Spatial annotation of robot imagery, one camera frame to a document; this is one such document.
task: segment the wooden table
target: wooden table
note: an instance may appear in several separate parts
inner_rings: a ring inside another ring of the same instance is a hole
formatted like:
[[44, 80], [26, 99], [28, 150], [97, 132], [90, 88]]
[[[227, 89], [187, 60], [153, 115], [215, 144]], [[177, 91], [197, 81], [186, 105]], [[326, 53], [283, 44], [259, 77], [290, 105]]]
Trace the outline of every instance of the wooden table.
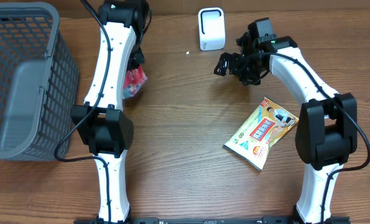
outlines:
[[[214, 52], [199, 50], [197, 16], [155, 16], [142, 43], [149, 81], [125, 102], [135, 124], [126, 161], [134, 217], [291, 214], [303, 179], [295, 130], [272, 148], [262, 172], [222, 148], [265, 95], [299, 114], [289, 91], [272, 75], [259, 86], [213, 75], [220, 54], [239, 52], [235, 38], [263, 17], [270, 17], [276, 34], [298, 43], [324, 81], [356, 97], [358, 123], [370, 140], [370, 9], [226, 14], [226, 47]], [[62, 19], [60, 30], [80, 67], [81, 104], [95, 70], [98, 26], [92, 19]], [[88, 148], [76, 133], [68, 157], [85, 155]], [[359, 149], [346, 166], [359, 165], [365, 157], [359, 138]], [[370, 223], [370, 165], [340, 174], [331, 210], [353, 223]], [[0, 161], [0, 223], [71, 223], [94, 218], [98, 211], [93, 161]]]

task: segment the wooden tabletop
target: wooden tabletop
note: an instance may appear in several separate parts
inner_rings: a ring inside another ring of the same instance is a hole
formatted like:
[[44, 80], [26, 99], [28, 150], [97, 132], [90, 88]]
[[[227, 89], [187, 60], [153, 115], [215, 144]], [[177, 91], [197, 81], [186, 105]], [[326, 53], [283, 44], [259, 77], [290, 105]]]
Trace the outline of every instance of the wooden tabletop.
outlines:
[[[144, 37], [149, 81], [124, 111], [135, 124], [126, 160], [127, 194], [134, 217], [249, 218], [290, 215], [302, 188], [303, 162], [293, 129], [270, 151], [262, 172], [222, 145], [268, 96], [292, 113], [299, 107], [272, 75], [259, 86], [213, 75], [223, 52], [239, 52], [235, 39], [256, 19], [270, 17], [289, 35], [331, 87], [358, 101], [358, 123], [370, 140], [370, 9], [225, 14], [226, 47], [199, 49], [197, 16], [155, 16]], [[93, 78], [99, 31], [92, 19], [62, 19], [60, 30], [81, 73], [77, 103]], [[364, 162], [358, 150], [346, 167]], [[78, 134], [68, 157], [87, 156]], [[0, 223], [71, 223], [99, 211], [93, 161], [0, 161]], [[370, 223], [370, 165], [340, 174], [334, 215]]]

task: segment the red label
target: red label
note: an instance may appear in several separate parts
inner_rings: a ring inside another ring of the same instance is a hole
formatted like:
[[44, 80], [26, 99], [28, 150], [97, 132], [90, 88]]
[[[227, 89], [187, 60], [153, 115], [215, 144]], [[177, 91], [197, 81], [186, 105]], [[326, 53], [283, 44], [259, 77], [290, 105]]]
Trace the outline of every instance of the red label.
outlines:
[[257, 141], [262, 141], [262, 139], [264, 139], [265, 135], [274, 125], [275, 123], [273, 121], [269, 121], [268, 119], [264, 118], [250, 134], [250, 137]]
[[267, 100], [262, 101], [261, 106], [265, 107], [268, 104]]

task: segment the gray plastic bin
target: gray plastic bin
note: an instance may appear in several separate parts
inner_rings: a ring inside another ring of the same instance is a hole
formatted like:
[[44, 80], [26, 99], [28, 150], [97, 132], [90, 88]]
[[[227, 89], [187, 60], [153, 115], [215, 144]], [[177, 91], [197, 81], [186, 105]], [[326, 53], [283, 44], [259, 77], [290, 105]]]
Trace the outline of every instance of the gray plastic bin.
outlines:
[[47, 3], [0, 3], [0, 159], [54, 160], [71, 127], [78, 67], [59, 20]]

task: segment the candy package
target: candy package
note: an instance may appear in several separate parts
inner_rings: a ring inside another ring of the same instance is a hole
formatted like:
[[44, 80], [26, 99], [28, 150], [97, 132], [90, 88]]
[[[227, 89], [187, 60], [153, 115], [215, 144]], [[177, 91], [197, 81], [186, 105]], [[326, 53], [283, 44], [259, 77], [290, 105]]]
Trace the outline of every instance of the candy package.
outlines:
[[262, 170], [270, 148], [297, 122], [296, 116], [265, 97], [224, 146]]

